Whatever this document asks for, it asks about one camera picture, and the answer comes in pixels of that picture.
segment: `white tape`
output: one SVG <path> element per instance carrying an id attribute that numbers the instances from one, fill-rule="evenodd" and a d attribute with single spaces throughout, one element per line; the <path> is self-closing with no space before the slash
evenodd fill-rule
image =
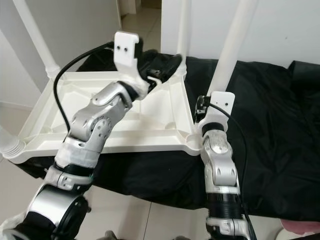
<path id="1" fill-rule="evenodd" d="M 152 77 L 152 76 L 148 76 L 147 78 L 152 80 L 152 81 L 155 81 L 157 86 L 162 84 L 162 81 L 160 81 L 158 78 L 155 78 L 155 77 Z"/>
<path id="2" fill-rule="evenodd" d="M 1 240 L 15 240 L 16 238 L 4 235 L 3 231 L 6 229 L 14 229 L 18 224 L 22 223 L 23 220 L 26 217 L 26 213 L 22 212 L 16 216 L 10 217 L 6 219 L 1 225 L 0 225 L 0 239 Z"/>
<path id="3" fill-rule="evenodd" d="M 144 81 L 140 76 L 133 78 L 127 74 L 122 74 L 120 80 L 136 91 L 139 96 L 137 98 L 138 100 L 142 100 L 147 96 L 150 84 Z"/>
<path id="4" fill-rule="evenodd" d="M 74 147 L 64 142 L 59 148 L 54 160 L 62 168 L 69 164 L 78 165 L 84 168 L 95 168 L 100 153 L 83 148 Z"/>

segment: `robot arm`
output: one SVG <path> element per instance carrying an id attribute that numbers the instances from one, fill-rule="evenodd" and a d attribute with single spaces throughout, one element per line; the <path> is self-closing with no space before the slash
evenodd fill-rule
<path id="1" fill-rule="evenodd" d="M 120 81 L 112 82 L 92 97 L 88 106 L 72 118 L 70 131 L 59 148 L 44 183 L 31 201 L 22 223 L 3 233 L 13 240 L 72 240 L 89 211 L 84 193 L 113 127 L 158 84 L 166 82 L 182 58 L 173 56 L 159 69 L 141 77 L 138 59 L 142 41 L 138 35 L 117 32 L 114 63 Z"/>
<path id="2" fill-rule="evenodd" d="M 202 134 L 201 158 L 204 163 L 208 217 L 206 229 L 213 240 L 254 240 L 244 217 L 237 169 L 232 147 L 227 140 L 228 117 L 216 105 L 231 114 L 235 95 L 214 91 L 200 96 L 196 105 L 196 127 Z"/>

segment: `white wall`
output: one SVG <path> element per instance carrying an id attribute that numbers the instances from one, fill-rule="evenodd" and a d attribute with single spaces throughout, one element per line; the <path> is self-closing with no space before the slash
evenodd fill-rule
<path id="1" fill-rule="evenodd" d="M 121 27 L 117 0 L 26 0 L 56 63 L 113 40 Z"/>
<path id="2" fill-rule="evenodd" d="M 117 0 L 26 0 L 26 3 L 60 67 L 85 51 L 112 40 L 114 33 L 121 26 Z M 45 66 L 13 0 L 0 0 L 0 29 L 14 50 L 20 65 L 28 73 L 27 78 L 42 92 L 48 82 Z M 21 82 L 16 80 L 16 85 L 23 86 L 24 80 L 18 79 Z M 26 91 L 22 93 L 24 97 L 28 96 Z M 24 102 L 11 98 L 14 94 L 15 90 L 1 81 L 0 101 L 23 104 Z M 34 102 L 31 100 L 25 104 L 31 106 Z"/>
<path id="3" fill-rule="evenodd" d="M 0 30 L 0 102 L 32 108 L 40 91 Z"/>
<path id="4" fill-rule="evenodd" d="M 48 81 L 45 66 L 18 14 L 13 0 L 0 0 L 0 29 L 35 85 L 42 92 Z"/>
<path id="5" fill-rule="evenodd" d="M 124 16 L 129 13 L 128 0 L 118 0 L 120 15 Z"/>
<path id="6" fill-rule="evenodd" d="M 162 0 L 161 51 L 175 53 L 181 1 Z M 218 59 L 238 0 L 191 0 L 188 55 Z M 260 0 L 239 60 L 320 64 L 320 1 Z"/>

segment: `black wire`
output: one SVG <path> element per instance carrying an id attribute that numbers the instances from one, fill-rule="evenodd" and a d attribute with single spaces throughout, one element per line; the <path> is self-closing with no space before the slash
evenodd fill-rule
<path id="1" fill-rule="evenodd" d="M 97 52 L 97 51 L 100 51 L 102 49 L 110 49 L 110 50 L 113 50 L 114 49 L 114 43 L 113 42 L 108 42 L 108 43 L 105 43 L 101 46 L 97 46 L 83 54 L 81 54 L 80 56 L 76 57 L 75 59 L 73 59 L 71 62 L 69 62 L 67 65 L 65 65 L 61 71 L 56 75 L 55 77 L 55 80 L 54 80 L 54 83 L 53 83 L 53 94 L 54 94 L 54 99 L 55 99 L 55 102 L 59 108 L 59 111 L 63 117 L 63 120 L 65 122 L 65 125 L 66 125 L 66 129 L 67 131 L 69 132 L 70 131 L 70 125 L 69 125 L 69 121 L 67 119 L 67 116 L 65 114 L 65 111 L 63 109 L 63 107 L 61 106 L 61 103 L 60 103 L 60 100 L 59 100 L 59 97 L 58 97 L 58 90 L 57 90 L 57 86 L 58 86 L 58 82 L 61 78 L 61 76 L 69 69 L 71 68 L 74 64 L 76 64 L 77 62 L 79 62 L 81 59 L 84 59 L 85 57 L 88 57 L 89 55 Z"/>
<path id="2" fill-rule="evenodd" d="M 248 222 L 250 238 L 251 238 L 251 240 L 256 240 L 257 237 L 255 234 L 254 228 L 252 226 L 251 220 L 249 218 L 247 207 L 245 205 L 244 183 L 245 183 L 245 179 L 246 179 L 247 166 L 248 166 L 248 146 L 247 146 L 247 140 L 246 140 L 245 134 L 244 134 L 240 124 L 237 122 L 237 120 L 235 120 L 229 113 L 227 113 L 225 110 L 223 110 L 222 108 L 220 108 L 212 103 L 210 103 L 209 105 L 210 105 L 210 107 L 217 109 L 219 112 L 223 113 L 229 119 L 231 119 L 241 134 L 241 137 L 243 140 L 243 145 L 244 145 L 244 165 L 243 165 L 242 176 L 241 176 L 241 181 L 240 181 L 240 191 L 241 191 L 240 196 L 241 196 L 241 203 L 243 206 L 244 216 L 245 216 L 246 221 Z"/>

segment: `white plastic tray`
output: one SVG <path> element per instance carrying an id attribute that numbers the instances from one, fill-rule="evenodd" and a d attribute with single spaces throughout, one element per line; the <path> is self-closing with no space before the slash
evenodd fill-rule
<path id="1" fill-rule="evenodd" d="M 67 118 L 72 119 L 94 94 L 118 79 L 117 71 L 67 72 L 58 86 Z M 54 156 L 66 134 L 50 81 L 19 134 L 26 143 L 25 157 Z M 184 80 L 174 75 L 144 100 L 133 103 L 132 109 L 112 130 L 102 153 L 181 150 L 196 156 L 200 147 Z"/>

